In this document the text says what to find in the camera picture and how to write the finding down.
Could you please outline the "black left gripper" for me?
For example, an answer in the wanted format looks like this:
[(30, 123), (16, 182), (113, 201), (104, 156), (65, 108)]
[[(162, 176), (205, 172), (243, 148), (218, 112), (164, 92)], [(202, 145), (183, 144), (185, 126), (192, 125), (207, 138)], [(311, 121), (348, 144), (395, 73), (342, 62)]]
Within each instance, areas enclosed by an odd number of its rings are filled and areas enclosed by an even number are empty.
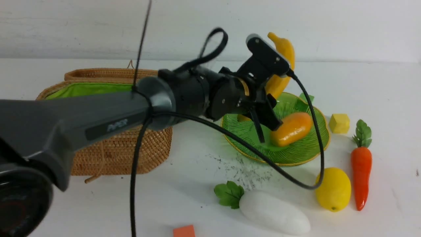
[(278, 61), (251, 56), (237, 71), (223, 67), (218, 72), (206, 69), (209, 81), (209, 106), (206, 117), (219, 120), (226, 114), (250, 118), (259, 142), (265, 143), (261, 125), (276, 131), (283, 122), (276, 116), (276, 99), (267, 92), (269, 79), (278, 74)]

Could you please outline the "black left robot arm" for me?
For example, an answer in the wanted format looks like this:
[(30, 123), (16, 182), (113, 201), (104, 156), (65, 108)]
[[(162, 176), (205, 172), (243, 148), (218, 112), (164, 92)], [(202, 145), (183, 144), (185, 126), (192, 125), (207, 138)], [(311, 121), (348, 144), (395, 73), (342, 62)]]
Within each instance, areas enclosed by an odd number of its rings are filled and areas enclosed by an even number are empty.
[(162, 130), (200, 116), (218, 120), (244, 114), (277, 130), (282, 122), (266, 95), (274, 75), (254, 57), (219, 72), (196, 59), (160, 69), (129, 91), (53, 100), (1, 100), (1, 236), (28, 236), (44, 219), (52, 186), (69, 186), (76, 151), (142, 125)]

